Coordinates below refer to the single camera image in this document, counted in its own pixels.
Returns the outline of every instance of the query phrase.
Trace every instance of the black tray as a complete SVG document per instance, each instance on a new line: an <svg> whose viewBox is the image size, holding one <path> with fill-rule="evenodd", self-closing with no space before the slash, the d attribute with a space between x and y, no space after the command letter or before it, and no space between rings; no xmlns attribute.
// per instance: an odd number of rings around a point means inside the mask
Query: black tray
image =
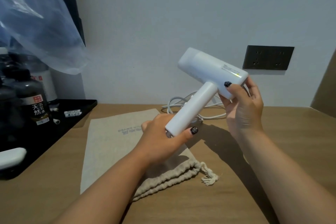
<svg viewBox="0 0 336 224"><path fill-rule="evenodd" d="M97 100L60 99L59 111L52 112L52 118L60 120L60 124L56 125L53 122L48 122L47 126L40 128L39 126L34 129L24 128L17 136L17 141L0 146L0 151L17 147L23 147L27 150L24 160L19 165L0 171L0 179L9 180L21 174L96 105ZM80 116L65 118L64 111L77 109L82 112Z"/></svg>

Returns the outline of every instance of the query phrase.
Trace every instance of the red logo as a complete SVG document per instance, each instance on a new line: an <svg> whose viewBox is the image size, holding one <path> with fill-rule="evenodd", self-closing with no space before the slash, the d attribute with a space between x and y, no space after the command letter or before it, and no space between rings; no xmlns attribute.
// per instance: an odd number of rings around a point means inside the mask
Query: red logo
<svg viewBox="0 0 336 224"><path fill-rule="evenodd" d="M39 103L39 102L42 101L41 96L33 97L33 99L34 99L34 102L35 102L35 103Z"/></svg>

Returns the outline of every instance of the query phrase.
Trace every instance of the hair dryer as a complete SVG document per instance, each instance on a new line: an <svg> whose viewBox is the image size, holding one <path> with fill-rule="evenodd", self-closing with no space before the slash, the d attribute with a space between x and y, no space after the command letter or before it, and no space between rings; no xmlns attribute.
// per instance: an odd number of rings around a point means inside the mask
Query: hair dryer
<svg viewBox="0 0 336 224"><path fill-rule="evenodd" d="M168 122L168 137L177 136L184 131L217 92L227 99L233 99L234 96L226 90L224 82L243 85L249 75L242 69L194 48L187 49L179 60L178 67L203 83L203 86Z"/></svg>

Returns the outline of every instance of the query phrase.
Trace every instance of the hand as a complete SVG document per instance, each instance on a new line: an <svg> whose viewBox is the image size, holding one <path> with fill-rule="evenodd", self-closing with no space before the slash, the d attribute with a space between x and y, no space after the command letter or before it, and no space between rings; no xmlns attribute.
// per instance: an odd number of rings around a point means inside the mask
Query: hand
<svg viewBox="0 0 336 224"><path fill-rule="evenodd" d="M226 121L231 135L237 140L251 134L263 133L261 114L264 103L258 86L250 77L247 78L246 86L249 89L250 96L245 88L238 84L225 82L225 86L235 96L231 103L230 100L219 95L226 109Z"/></svg>
<svg viewBox="0 0 336 224"><path fill-rule="evenodd" d="M154 120L141 124L143 135L133 151L145 158L148 165L164 162L198 132L196 127L192 127L176 137L168 138L165 127L173 117L173 114L159 114Z"/></svg>

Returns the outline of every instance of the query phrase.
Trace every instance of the wooden panel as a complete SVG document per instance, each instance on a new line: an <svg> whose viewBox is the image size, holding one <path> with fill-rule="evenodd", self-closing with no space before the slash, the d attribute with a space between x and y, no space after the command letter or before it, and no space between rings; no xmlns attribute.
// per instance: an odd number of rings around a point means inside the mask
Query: wooden panel
<svg viewBox="0 0 336 224"><path fill-rule="evenodd" d="M331 57L311 107L336 118L336 51Z"/></svg>
<svg viewBox="0 0 336 224"><path fill-rule="evenodd" d="M158 105L99 104L27 170L0 181L0 223L50 223L80 191L89 122ZM216 107L202 111L213 116ZM263 125L275 143L336 195L336 119L311 108L265 107ZM201 183L203 174L133 203L123 223L275 223L258 180L227 131L225 119L206 120L188 142L220 180Z"/></svg>

